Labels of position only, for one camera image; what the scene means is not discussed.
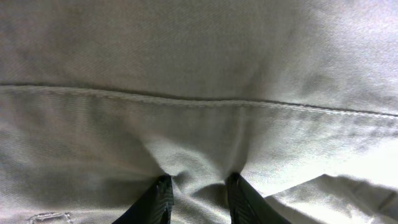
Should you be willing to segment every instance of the gray fabric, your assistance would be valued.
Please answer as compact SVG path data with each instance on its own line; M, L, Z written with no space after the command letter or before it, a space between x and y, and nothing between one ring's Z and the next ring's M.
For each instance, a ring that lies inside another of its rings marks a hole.
M395 1L1 1L0 223L111 223L164 172L172 223L230 223L232 171L398 223L397 52Z

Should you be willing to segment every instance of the gray cloth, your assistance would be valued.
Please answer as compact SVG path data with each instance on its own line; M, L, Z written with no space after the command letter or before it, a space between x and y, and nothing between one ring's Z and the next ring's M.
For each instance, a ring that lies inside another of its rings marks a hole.
M398 223L395 1L1 1L0 223L111 223L173 175L230 223Z

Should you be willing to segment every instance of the stitching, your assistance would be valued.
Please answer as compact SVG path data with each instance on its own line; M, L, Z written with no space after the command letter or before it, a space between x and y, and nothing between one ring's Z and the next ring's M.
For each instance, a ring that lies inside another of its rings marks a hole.
M70 213L55 213L55 212L48 212L48 213L41 213L38 215L34 215L30 217L27 221L27 224L35 224L37 220L45 220L48 218L58 218L58 217L65 217L67 223L73 224L72 220L70 219Z
M310 105L295 105L284 102L269 101L248 101L248 100L178 100L171 98L162 98L157 96L138 95L133 93L121 93L109 90L82 89L73 87L52 87L52 86L0 86L0 93L41 93L44 95L73 95L73 96L92 96L97 98L108 98L111 100L127 100L140 103L149 103L164 106L181 106L188 108L204 107L259 107L259 108L277 108L289 109L295 111L304 111L323 114L338 114L347 116L364 116L369 118L398 119L395 114L382 114L370 111L338 110L331 108L322 108Z

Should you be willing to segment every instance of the garment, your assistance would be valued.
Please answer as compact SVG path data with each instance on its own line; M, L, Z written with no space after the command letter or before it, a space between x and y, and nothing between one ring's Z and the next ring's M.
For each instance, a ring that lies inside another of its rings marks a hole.
M164 173L172 223L230 223L232 172L398 223L397 52L396 1L1 1L0 223L111 223Z

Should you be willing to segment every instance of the fabric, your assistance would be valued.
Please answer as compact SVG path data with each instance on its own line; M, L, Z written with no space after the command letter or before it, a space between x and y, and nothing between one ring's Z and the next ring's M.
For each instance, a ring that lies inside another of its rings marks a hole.
M395 1L1 1L0 223L111 223L233 171L292 223L398 223Z

